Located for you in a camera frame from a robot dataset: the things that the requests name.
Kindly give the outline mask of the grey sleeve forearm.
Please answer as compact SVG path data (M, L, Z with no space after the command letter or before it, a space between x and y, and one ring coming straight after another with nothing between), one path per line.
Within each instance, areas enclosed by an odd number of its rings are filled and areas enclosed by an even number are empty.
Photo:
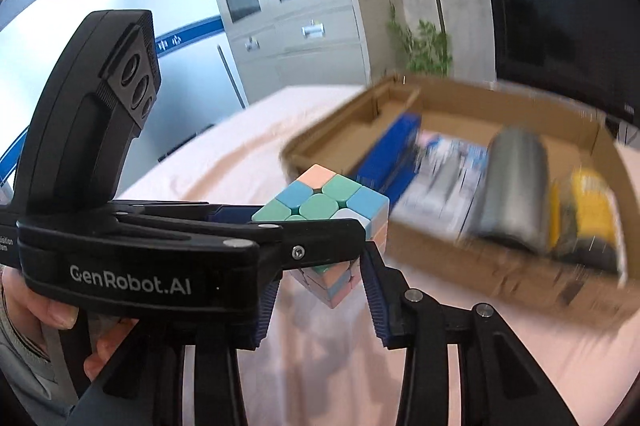
M37 425L64 425L66 406L51 362L39 347L14 328L1 290L1 371L18 401Z

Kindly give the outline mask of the person's left hand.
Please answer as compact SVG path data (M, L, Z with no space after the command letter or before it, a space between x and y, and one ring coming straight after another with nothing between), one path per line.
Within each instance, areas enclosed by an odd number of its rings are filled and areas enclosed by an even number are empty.
M43 328L70 330L77 321L79 309L36 294L27 287L23 276L13 268L3 268L1 274L6 314L15 331L48 354ZM121 317L116 324L96 339L96 349L84 362L86 376L93 382L111 359L119 345L132 331L137 320Z

